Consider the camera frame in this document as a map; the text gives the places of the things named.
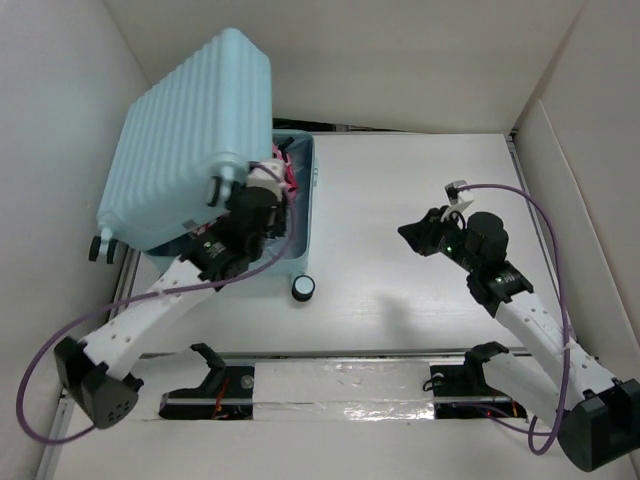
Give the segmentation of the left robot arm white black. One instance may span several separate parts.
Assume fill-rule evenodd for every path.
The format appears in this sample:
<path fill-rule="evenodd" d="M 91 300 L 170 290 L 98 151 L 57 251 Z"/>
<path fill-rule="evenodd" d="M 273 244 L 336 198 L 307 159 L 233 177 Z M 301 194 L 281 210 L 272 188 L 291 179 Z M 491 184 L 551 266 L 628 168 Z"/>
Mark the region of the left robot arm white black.
<path fill-rule="evenodd" d="M 247 186 L 230 212 L 197 236 L 124 312 L 79 340 L 54 348 L 60 380 L 97 429 L 121 421 L 138 401 L 132 367 L 169 327 L 226 285 L 255 275 L 266 239 L 286 226 L 283 183 Z"/>

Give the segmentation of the light blue hardshell suitcase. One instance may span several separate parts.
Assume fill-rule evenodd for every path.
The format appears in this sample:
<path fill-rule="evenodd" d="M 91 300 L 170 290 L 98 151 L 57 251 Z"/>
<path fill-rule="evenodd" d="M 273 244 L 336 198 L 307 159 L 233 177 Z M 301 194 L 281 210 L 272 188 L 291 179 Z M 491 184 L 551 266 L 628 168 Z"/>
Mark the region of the light blue hardshell suitcase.
<path fill-rule="evenodd" d="M 165 269 L 195 227 L 218 217 L 234 181 L 250 163 L 287 148 L 299 189 L 287 216 L 293 236 L 269 240 L 263 262 L 287 275 L 305 302 L 316 285 L 307 273 L 317 165 L 313 137 L 272 125 L 271 64 L 240 30 L 226 28 L 129 108 L 96 215 L 88 257 L 112 262 L 119 245 Z M 215 186 L 219 194 L 214 193 Z"/>

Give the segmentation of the pink camouflage garment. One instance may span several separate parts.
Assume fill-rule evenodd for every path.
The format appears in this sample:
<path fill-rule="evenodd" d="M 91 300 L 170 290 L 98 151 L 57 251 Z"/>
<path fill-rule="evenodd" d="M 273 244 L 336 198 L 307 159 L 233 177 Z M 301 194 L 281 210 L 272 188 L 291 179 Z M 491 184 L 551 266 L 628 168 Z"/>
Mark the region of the pink camouflage garment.
<path fill-rule="evenodd" d="M 285 163 L 285 171 L 284 171 L 285 183 L 281 191 L 287 196 L 287 198 L 290 201 L 290 204 L 295 199 L 297 190 L 299 189 L 299 184 L 294 174 L 293 161 L 291 159 L 291 156 L 287 152 L 287 148 L 290 146 L 292 142 L 293 142 L 293 138 L 289 137 L 281 145 L 273 144 L 272 157 L 271 157 L 271 158 L 278 158 L 280 160 L 283 160 Z M 244 183 L 238 183 L 234 181 L 230 187 L 230 191 L 228 192 L 227 198 L 223 202 L 220 202 L 220 197 L 218 195 L 219 188 L 218 186 L 215 186 L 214 193 L 217 194 L 218 196 L 214 197 L 214 200 L 215 200 L 214 205 L 215 207 L 222 208 L 223 212 L 214 220 L 208 221 L 192 229 L 189 232 L 189 236 L 191 238 L 195 238 L 196 236 L 204 234 L 209 230 L 213 230 L 215 227 L 221 227 L 222 229 L 227 229 L 227 230 L 229 230 L 232 227 L 231 218 L 230 218 L 230 210 L 232 208 L 232 203 L 234 199 L 238 196 L 238 194 L 242 191 L 242 189 L 244 187 L 247 187 L 246 180 L 247 180 L 247 177 Z"/>

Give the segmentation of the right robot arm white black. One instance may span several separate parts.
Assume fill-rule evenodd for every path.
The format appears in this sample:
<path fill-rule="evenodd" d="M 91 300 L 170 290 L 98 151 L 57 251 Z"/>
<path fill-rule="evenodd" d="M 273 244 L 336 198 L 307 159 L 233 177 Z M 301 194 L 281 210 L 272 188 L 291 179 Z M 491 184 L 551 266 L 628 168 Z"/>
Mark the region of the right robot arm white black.
<path fill-rule="evenodd" d="M 417 254 L 440 253 L 467 272 L 474 300 L 537 361 L 532 370 L 497 342 L 465 354 L 462 381 L 474 393 L 492 389 L 550 427 L 565 456 L 592 472 L 639 448 L 639 383 L 619 380 L 548 313 L 533 285 L 507 259 L 503 221 L 478 212 L 460 225 L 445 207 L 399 227 Z"/>

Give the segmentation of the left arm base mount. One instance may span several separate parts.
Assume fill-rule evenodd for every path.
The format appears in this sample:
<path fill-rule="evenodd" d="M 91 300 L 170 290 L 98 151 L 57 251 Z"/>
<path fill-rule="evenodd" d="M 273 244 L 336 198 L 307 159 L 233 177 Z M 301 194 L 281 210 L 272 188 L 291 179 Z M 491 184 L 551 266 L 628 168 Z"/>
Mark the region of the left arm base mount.
<path fill-rule="evenodd" d="M 207 375 L 197 387 L 165 393 L 158 415 L 165 420 L 252 420 L 255 366 L 229 365 L 205 343 L 190 349 L 205 360 Z"/>

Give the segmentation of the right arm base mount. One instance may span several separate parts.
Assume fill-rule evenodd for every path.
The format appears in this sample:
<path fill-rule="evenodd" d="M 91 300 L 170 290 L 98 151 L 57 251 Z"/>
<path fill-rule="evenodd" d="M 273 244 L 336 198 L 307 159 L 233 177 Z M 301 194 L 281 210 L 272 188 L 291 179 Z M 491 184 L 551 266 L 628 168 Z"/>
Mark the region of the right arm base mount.
<path fill-rule="evenodd" d="M 433 396 L 437 420 L 528 419 L 526 409 L 511 398 L 486 386 L 474 386 L 462 365 L 432 365 L 422 390 Z"/>

